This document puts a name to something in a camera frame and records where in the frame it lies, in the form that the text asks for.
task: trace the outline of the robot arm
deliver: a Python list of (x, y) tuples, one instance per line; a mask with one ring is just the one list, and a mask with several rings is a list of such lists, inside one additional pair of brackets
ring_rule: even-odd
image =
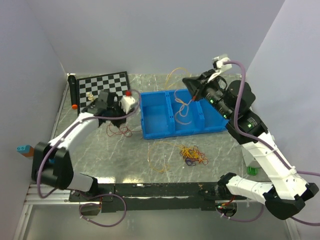
[[(128, 94), (119, 99), (114, 92), (101, 91), (98, 98), (85, 107), (78, 118), (59, 136), (49, 143), (39, 142), (34, 148), (31, 177), (37, 181), (38, 172), (45, 155), (55, 146), (49, 160), (45, 162), (41, 173), (41, 182), (61, 189), (72, 189), (95, 195), (98, 191), (98, 180), (94, 177), (75, 172), (70, 155), (91, 132), (106, 120), (97, 117), (123, 117), (133, 111), (138, 102)], [(118, 128), (126, 118), (111, 120)]]
[[(255, 158), (271, 182), (255, 182), (244, 179), (234, 173), (221, 177), (219, 192), (222, 195), (240, 195), (264, 204), (277, 218), (285, 220), (299, 213), (305, 201), (312, 198), (319, 188), (308, 183), (291, 166), (274, 143), (268, 128), (251, 109), (256, 96), (251, 92), (247, 82), (244, 83), (238, 114), (235, 115), (236, 102), (240, 92), (241, 81), (236, 80), (227, 87), (226, 80), (220, 74), (231, 66), (226, 55), (213, 59), (213, 69), (199, 77), (187, 77), (182, 81), (194, 101), (206, 99), (219, 114), (229, 122), (226, 128)], [(235, 127), (235, 119), (240, 134)]]

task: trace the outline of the blue block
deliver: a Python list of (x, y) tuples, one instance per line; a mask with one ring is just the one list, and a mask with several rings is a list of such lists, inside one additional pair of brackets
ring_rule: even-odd
[(30, 145), (21, 145), (16, 148), (16, 151), (20, 154), (27, 154), (30, 152)]
[[(161, 139), (194, 134), (216, 133), (226, 130), (228, 122), (205, 99), (192, 101), (185, 117), (177, 114), (181, 103), (175, 101), (174, 90), (141, 93), (141, 127), (144, 139)], [(176, 91), (176, 96), (188, 103), (191, 99), (187, 89)]]

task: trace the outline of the scratched metal floor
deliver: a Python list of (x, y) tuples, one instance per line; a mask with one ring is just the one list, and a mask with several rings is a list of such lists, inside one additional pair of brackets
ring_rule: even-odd
[[(129, 74), (129, 82), (132, 89), (152, 92), (164, 89), (166, 77), (166, 74)], [(184, 88), (182, 77), (184, 76), (174, 75), (170, 81), (177, 82), (176, 88)], [(226, 76), (227, 82), (236, 78), (235, 75)], [(55, 136), (76, 118), (77, 111), (71, 109), (70, 94), (67, 92)], [(140, 111), (127, 120), (127, 125), (131, 130), (141, 130)], [(129, 138), (123, 135), (108, 137), (106, 126), (103, 124), (92, 132), (71, 155), (76, 171), (94, 176), (100, 183), (214, 182), (228, 172), (256, 181), (268, 180), (263, 171), (257, 176), (247, 175), (241, 147), (227, 132), (166, 138), (164, 141), (171, 143), (197, 145), (206, 154), (209, 164), (189, 167), (177, 148), (157, 144), (150, 151), (152, 166), (162, 169), (164, 163), (170, 165), (169, 171), (158, 173), (149, 167), (147, 155), (153, 143), (161, 140), (141, 139), (141, 132), (134, 133)]]

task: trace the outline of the gray wall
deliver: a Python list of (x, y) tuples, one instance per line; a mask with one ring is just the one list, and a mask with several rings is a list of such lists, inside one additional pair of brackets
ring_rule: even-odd
[[(298, 170), (320, 172), (320, 2), (286, 0), (254, 57), (247, 79), (255, 110), (286, 158)], [(318, 183), (318, 178), (304, 176)], [(320, 193), (297, 216), (320, 222)], [(319, 239), (319, 228), (297, 223), (302, 239)]]
[(31, 180), (16, 152), (50, 137), (66, 76), (24, 0), (0, 1), (0, 239), (12, 239)]
[(200, 73), (250, 65), (284, 0), (27, 0), (66, 72)]

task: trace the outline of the purple cable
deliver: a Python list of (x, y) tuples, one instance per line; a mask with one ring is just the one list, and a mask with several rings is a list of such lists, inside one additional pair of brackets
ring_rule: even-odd
[[(245, 82), (246, 82), (246, 69), (245, 69), (245, 66), (243, 66), (242, 63), (239, 61), (227, 61), (224, 63), (224, 65), (226, 65), (226, 64), (235, 64), (241, 68), (241, 83), (240, 83), (239, 93), (238, 93), (238, 97), (236, 99), (236, 104), (235, 104), (235, 109), (234, 109), (234, 128), (235, 128), (235, 130), (239, 134), (241, 134), (242, 136), (245, 136), (247, 138), (258, 141), (258, 142), (262, 143), (263, 145), (265, 145), (266, 147), (268, 147), (271, 151), (274, 151), (274, 148), (270, 144), (268, 144), (266, 141), (264, 141), (256, 136), (253, 136), (251, 134), (248, 134), (246, 132), (243, 132), (239, 128), (238, 115), (239, 115), (240, 102), (241, 102), (241, 98), (242, 98), (242, 94), (244, 92), (244, 87), (245, 87)], [(287, 169), (291, 169), (291, 167), (287, 164), (287, 162), (283, 159), (283, 157), (277, 151), (274, 151), (273, 153), (279, 158), (279, 160), (283, 163), (283, 165)]]
[[(262, 143), (263, 145), (267, 146), (271, 151), (273, 151), (274, 148), (271, 145), (269, 145), (267, 142), (265, 142), (264, 140), (262, 140), (262, 139), (260, 139), (260, 138), (258, 138), (256, 136), (253, 136), (251, 134), (243, 132), (239, 128), (237, 116), (239, 115), (240, 102), (241, 102), (242, 94), (244, 92), (244, 87), (245, 87), (246, 69), (245, 69), (245, 66), (243, 66), (243, 64), (241, 62), (239, 62), (239, 61), (227, 61), (227, 62), (224, 63), (224, 65), (226, 65), (226, 64), (235, 64), (235, 65), (238, 65), (240, 67), (240, 69), (241, 69), (241, 83), (240, 83), (239, 93), (238, 93), (238, 97), (236, 99), (236, 104), (235, 104), (235, 109), (234, 109), (234, 116), (235, 116), (235, 118), (234, 118), (234, 128), (235, 128), (235, 130), (239, 134), (241, 134), (242, 136), (245, 136), (245, 137), (251, 138), (251, 139), (253, 139), (255, 141), (258, 141), (258, 142)], [(273, 153), (279, 158), (279, 160), (285, 165), (285, 167), (287, 169), (291, 168), (277, 151), (274, 151)], [(297, 173), (298, 174), (312, 175), (312, 176), (320, 177), (320, 173), (317, 173), (317, 172), (297, 171)], [(320, 226), (320, 222), (319, 223), (311, 223), (311, 222), (306, 222), (306, 221), (299, 220), (299, 219), (297, 219), (295, 217), (291, 217), (291, 218), (293, 220), (295, 220), (295, 221), (297, 221), (299, 223), (305, 224), (305, 225)]]
[[(131, 89), (130, 90), (131, 92), (134, 92), (134, 93), (137, 93), (138, 96), (139, 96), (139, 101), (138, 101), (138, 105), (133, 109), (132, 112), (130, 112), (129, 114), (127, 115), (124, 115), (124, 116), (118, 116), (118, 117), (103, 117), (103, 116), (90, 116), (90, 117), (87, 117), (87, 118), (84, 118), (82, 121), (87, 121), (87, 120), (91, 120), (91, 119), (103, 119), (103, 120), (120, 120), (120, 119), (126, 119), (130, 116), (132, 116), (133, 114), (136, 113), (136, 111), (138, 110), (138, 108), (140, 107), (140, 103), (141, 103), (141, 95), (140, 95), (140, 92), (138, 92), (137, 90), (135, 89)], [(75, 124), (73, 124), (66, 132), (65, 134), (61, 137), (61, 139), (65, 139), (72, 131), (73, 129), (76, 128), (76, 126), (78, 126), (80, 124), (79, 121), (77, 121)], [(40, 167), (39, 167), (39, 170), (38, 170), (38, 173), (37, 173), (37, 177), (36, 177), (36, 188), (37, 188), (37, 191), (38, 191), (38, 195), (41, 199), (45, 199), (47, 198), (50, 194), (52, 194), (56, 188), (54, 188), (53, 190), (51, 190), (49, 193), (47, 193), (46, 195), (42, 195), (41, 193), (41, 188), (40, 188), (40, 184), (41, 184), (41, 175), (42, 175), (42, 171), (44, 169), (44, 166), (46, 164), (46, 161), (49, 159), (50, 157), (50, 154), (59, 146), (59, 144), (62, 142), (60, 140), (58, 140), (55, 145), (53, 145), (50, 150), (46, 153), (46, 155), (44, 156), (41, 164), (40, 164)]]
[[(317, 176), (320, 177), (320, 173), (317, 172), (311, 172), (311, 171), (297, 171), (298, 174), (304, 174), (304, 175), (312, 175), (312, 176)], [(307, 221), (303, 221), (300, 219), (295, 218), (294, 216), (291, 217), (293, 220), (297, 221), (298, 223), (304, 224), (304, 225), (308, 225), (308, 226), (313, 226), (313, 227), (318, 227), (320, 226), (320, 222), (307, 222)]]
[(86, 203), (86, 204), (83, 204), (82, 206), (79, 207), (79, 214), (80, 214), (80, 218), (92, 223), (92, 224), (95, 224), (99, 227), (104, 227), (104, 228), (109, 228), (109, 227), (114, 227), (116, 225), (118, 225), (119, 223), (121, 223), (123, 221), (123, 219), (125, 218), (126, 214), (127, 214), (127, 205), (126, 205), (126, 202), (125, 200), (120, 197), (119, 195), (116, 195), (116, 194), (113, 194), (113, 193), (107, 193), (107, 194), (100, 194), (100, 195), (97, 195), (97, 196), (94, 196), (94, 197), (89, 197), (89, 199), (95, 199), (95, 198), (100, 198), (100, 197), (105, 197), (105, 196), (113, 196), (113, 197), (116, 197), (118, 199), (120, 199), (123, 203), (123, 206), (124, 206), (124, 212), (123, 212), (123, 215), (122, 217), (120, 218), (119, 221), (117, 221), (116, 223), (114, 224), (111, 224), (111, 225), (105, 225), (105, 224), (101, 224), (101, 223), (98, 223), (96, 221), (92, 221), (91, 219), (83, 216), (83, 214), (81, 213), (81, 209), (85, 206), (99, 206), (99, 204), (97, 203), (92, 203), (92, 202), (89, 202), (89, 203)]
[(225, 219), (231, 220), (231, 221), (235, 221), (235, 222), (250, 223), (250, 222), (253, 222), (253, 221), (257, 220), (258, 218), (260, 218), (261, 215), (264, 213), (264, 210), (265, 210), (265, 206), (263, 204), (261, 204), (261, 210), (260, 210), (259, 214), (257, 216), (255, 216), (254, 218), (251, 218), (251, 219), (237, 219), (237, 218), (234, 218), (234, 217), (230, 217), (229, 218), (226, 215), (222, 215), (222, 217), (225, 218)]

